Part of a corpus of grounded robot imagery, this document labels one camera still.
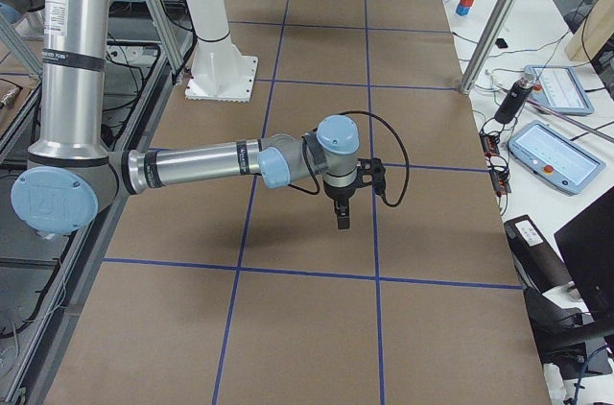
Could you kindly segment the orange circuit board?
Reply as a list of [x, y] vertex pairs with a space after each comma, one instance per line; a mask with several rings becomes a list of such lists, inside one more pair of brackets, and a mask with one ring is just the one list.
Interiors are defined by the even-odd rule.
[[508, 160], [500, 154], [499, 136], [495, 133], [479, 133], [484, 151], [484, 160], [495, 195], [498, 198], [511, 192], [509, 187], [510, 170]]

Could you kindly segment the black cylindrical device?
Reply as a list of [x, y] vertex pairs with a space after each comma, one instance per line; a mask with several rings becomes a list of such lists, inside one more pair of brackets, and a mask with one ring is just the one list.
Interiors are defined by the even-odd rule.
[[531, 94], [535, 81], [536, 77], [532, 72], [524, 71], [499, 105], [494, 114], [494, 120], [502, 125], [510, 123]]

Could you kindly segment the lower teach pendant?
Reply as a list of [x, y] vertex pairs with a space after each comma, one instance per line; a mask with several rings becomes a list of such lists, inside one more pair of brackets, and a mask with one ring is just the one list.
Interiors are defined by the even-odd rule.
[[581, 193], [606, 167], [604, 161], [539, 121], [515, 134], [508, 150], [534, 175], [568, 195]]

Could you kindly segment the teach pendant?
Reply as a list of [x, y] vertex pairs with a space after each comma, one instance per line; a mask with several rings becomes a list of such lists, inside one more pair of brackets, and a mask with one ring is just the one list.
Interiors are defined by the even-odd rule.
[[534, 175], [568, 195], [581, 193], [606, 167], [604, 161], [539, 121], [515, 134], [508, 150]]
[[530, 98], [539, 105], [567, 115], [594, 113], [594, 107], [571, 66], [526, 65], [524, 71], [536, 78]]

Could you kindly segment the small black square object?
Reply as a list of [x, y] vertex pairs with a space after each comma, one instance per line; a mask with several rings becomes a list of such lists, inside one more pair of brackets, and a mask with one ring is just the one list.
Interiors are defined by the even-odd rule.
[[495, 44], [500, 49], [507, 49], [508, 48], [507, 42], [503, 38], [501, 38], [501, 37], [496, 39]]

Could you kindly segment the upper teach pendant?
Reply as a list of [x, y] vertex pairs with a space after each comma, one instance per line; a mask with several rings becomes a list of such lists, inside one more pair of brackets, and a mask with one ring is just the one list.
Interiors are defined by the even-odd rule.
[[530, 98], [539, 105], [567, 115], [594, 113], [594, 107], [571, 66], [526, 65], [524, 71], [536, 78]]

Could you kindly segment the black monitor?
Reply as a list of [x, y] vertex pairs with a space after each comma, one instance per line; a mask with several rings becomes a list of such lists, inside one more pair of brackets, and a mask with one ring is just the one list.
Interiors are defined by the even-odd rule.
[[613, 313], [613, 189], [555, 233], [565, 266], [588, 309]]

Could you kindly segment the black desk device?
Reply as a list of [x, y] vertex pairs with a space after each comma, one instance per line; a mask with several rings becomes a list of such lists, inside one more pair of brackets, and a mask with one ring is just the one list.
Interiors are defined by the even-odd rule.
[[514, 265], [523, 282], [523, 296], [540, 361], [555, 364], [571, 377], [597, 348], [605, 345], [603, 332], [613, 330], [613, 313], [605, 313], [606, 325], [588, 336], [585, 327], [595, 323], [592, 313], [564, 309], [544, 296], [570, 284], [563, 261], [531, 218], [523, 215], [504, 222]]

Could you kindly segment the aluminium frame post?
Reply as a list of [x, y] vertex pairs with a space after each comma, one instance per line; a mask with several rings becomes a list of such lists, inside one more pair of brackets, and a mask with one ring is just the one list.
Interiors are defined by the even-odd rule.
[[508, 15], [516, 0], [497, 0], [488, 18], [481, 37], [474, 49], [468, 65], [462, 75], [459, 91], [468, 95], [473, 88], [479, 73], [483, 69], [487, 57], [495, 43], [497, 35], [501, 32]]

